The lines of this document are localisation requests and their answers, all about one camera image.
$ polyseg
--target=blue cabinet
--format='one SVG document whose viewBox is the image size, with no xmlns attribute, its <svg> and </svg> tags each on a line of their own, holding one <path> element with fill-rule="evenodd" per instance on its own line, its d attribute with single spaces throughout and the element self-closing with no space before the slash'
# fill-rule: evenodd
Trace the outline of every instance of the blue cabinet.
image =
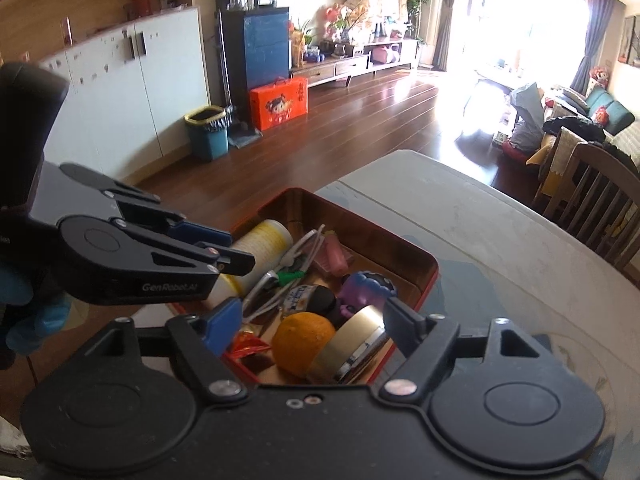
<svg viewBox="0 0 640 480">
<path fill-rule="evenodd" d="M 289 7 L 222 12 L 229 87 L 250 123 L 249 90 L 289 77 Z"/>
</svg>

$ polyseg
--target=wooden chair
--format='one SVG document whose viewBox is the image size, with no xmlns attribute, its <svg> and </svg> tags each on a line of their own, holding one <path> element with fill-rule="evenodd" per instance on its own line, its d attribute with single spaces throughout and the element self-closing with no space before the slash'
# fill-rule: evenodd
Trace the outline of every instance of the wooden chair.
<svg viewBox="0 0 640 480">
<path fill-rule="evenodd" d="M 562 197 L 571 192 L 580 162 L 588 165 L 587 170 L 560 215 L 558 225 L 622 270 L 640 250 L 640 236 L 634 239 L 640 226 L 640 179 L 614 156 L 597 146 L 578 144 L 544 216 L 551 220 Z M 588 182 L 592 184 L 585 193 Z M 635 212 L 623 224 L 633 205 Z"/>
</svg>

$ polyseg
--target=orange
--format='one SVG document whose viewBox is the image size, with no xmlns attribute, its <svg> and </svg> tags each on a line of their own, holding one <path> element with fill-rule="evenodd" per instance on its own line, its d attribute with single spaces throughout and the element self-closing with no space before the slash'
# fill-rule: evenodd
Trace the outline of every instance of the orange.
<svg viewBox="0 0 640 480">
<path fill-rule="evenodd" d="M 334 335 L 334 326 L 324 317 L 311 312 L 293 314 L 282 321 L 273 336 L 273 360 L 283 370 L 304 379 L 318 352 Z"/>
</svg>

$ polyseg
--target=red candy wrapper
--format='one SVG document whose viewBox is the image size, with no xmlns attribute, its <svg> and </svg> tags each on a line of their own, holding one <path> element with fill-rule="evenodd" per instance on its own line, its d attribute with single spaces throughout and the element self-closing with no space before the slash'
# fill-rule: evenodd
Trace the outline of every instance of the red candy wrapper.
<svg viewBox="0 0 640 480">
<path fill-rule="evenodd" d="M 228 355 L 232 359 L 242 359 L 267 350 L 271 350 L 271 346 L 253 333 L 239 332 L 229 347 Z"/>
</svg>

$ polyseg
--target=picture frame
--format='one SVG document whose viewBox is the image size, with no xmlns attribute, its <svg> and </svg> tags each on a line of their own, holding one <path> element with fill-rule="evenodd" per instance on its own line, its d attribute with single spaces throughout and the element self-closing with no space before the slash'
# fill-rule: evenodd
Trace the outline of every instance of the picture frame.
<svg viewBox="0 0 640 480">
<path fill-rule="evenodd" d="M 629 16 L 625 18 L 625 27 L 622 33 L 622 41 L 620 43 L 620 53 L 618 54 L 618 61 L 620 63 L 629 62 L 629 53 L 631 51 L 631 39 L 634 33 L 636 25 L 636 17 Z"/>
<path fill-rule="evenodd" d="M 629 52 L 629 65 L 640 68 L 640 16 L 636 16 L 634 31 L 631 35 L 631 50 Z"/>
</svg>

